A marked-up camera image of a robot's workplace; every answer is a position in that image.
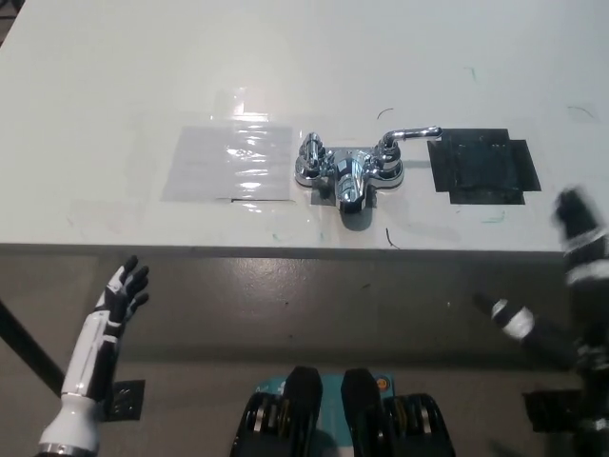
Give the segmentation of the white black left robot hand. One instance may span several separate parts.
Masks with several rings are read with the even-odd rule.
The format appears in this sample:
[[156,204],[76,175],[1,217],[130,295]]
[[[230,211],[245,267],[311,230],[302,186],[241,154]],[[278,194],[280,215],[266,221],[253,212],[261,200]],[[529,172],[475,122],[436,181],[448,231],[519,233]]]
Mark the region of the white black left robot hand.
[[145,304],[149,268],[133,255],[105,285],[72,352],[61,393],[103,403],[111,392],[128,321]]

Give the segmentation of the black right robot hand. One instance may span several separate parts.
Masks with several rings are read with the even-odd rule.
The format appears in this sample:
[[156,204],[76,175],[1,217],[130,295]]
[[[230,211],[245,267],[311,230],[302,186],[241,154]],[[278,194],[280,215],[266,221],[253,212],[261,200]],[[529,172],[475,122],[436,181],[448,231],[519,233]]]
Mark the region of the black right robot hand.
[[580,188],[563,190],[555,218],[561,226],[565,285],[577,335],[504,298],[477,293],[474,306],[510,339],[551,364],[581,366],[586,357],[608,362],[608,227]]

